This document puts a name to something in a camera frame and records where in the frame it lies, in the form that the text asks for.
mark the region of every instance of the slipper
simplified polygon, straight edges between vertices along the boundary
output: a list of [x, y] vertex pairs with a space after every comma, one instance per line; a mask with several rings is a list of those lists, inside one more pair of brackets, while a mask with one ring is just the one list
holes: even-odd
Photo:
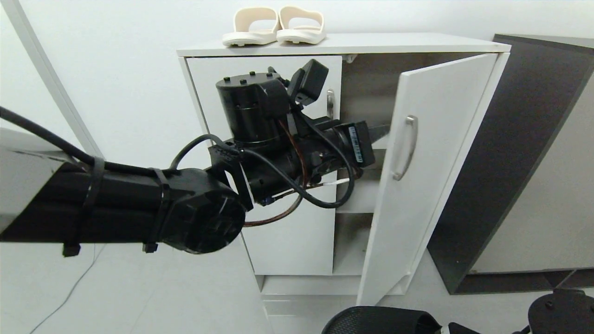
[[[298, 26], [289, 28], [289, 21], [293, 18], [310, 18], [317, 21], [320, 26]], [[309, 43], [318, 44], [326, 38], [324, 31], [324, 16], [320, 12], [306, 11], [295, 6], [286, 6], [280, 10], [280, 26], [282, 30], [277, 31], [276, 40], [279, 42]]]
[[[253, 30], [249, 27], [260, 20], [274, 20], [272, 29]], [[249, 44], [268, 44], [276, 41], [276, 32], [280, 29], [279, 15], [268, 7], [242, 8], [235, 13], [234, 32], [223, 35], [223, 45], [244, 46]]]

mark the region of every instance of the barcode sticker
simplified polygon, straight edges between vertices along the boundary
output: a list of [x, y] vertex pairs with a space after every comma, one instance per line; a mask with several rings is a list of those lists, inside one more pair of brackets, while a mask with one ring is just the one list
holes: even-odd
[[357, 130], [355, 127], [349, 127], [350, 142], [353, 144], [353, 151], [355, 151], [355, 159], [357, 162], [363, 162], [363, 156], [361, 155], [361, 148], [359, 147], [359, 137], [357, 137]]

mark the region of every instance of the cabinet door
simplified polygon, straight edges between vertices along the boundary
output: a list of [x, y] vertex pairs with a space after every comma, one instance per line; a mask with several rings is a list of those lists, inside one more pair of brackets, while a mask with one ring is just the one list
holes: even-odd
[[[215, 83], [226, 76], [246, 74], [250, 71], [266, 72], [269, 66], [283, 77], [293, 73], [310, 59], [316, 59], [329, 68], [320, 98], [307, 106], [304, 113], [311, 118], [327, 115], [327, 91], [333, 90], [334, 118], [339, 118], [341, 56], [278, 56], [191, 58], [188, 66], [200, 101], [203, 122], [209, 133], [222, 139], [231, 138], [225, 113]], [[336, 173], [328, 174], [325, 181], [335, 181]], [[311, 194], [324, 200], [336, 200], [336, 187], [320, 187]], [[263, 220], [285, 211], [296, 195], [261, 207], [255, 205], [246, 220]], [[303, 201], [291, 215], [275, 223], [245, 228], [243, 236], [256, 275], [331, 275], [334, 249], [335, 210], [322, 209]]]
[[443, 205], [440, 198], [497, 54], [404, 72], [381, 174], [357, 305], [406, 288]]

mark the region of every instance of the black chair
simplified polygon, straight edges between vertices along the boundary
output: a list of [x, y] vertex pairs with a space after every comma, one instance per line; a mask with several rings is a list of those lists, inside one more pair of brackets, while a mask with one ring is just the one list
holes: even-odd
[[434, 334], [440, 329], [424, 311], [356, 306], [335, 315], [322, 334]]

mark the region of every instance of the dark gray cabinet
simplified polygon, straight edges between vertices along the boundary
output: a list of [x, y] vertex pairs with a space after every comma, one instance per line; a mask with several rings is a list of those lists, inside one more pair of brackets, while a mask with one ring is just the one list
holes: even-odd
[[451, 294], [594, 285], [594, 39], [494, 41], [511, 55], [429, 252]]

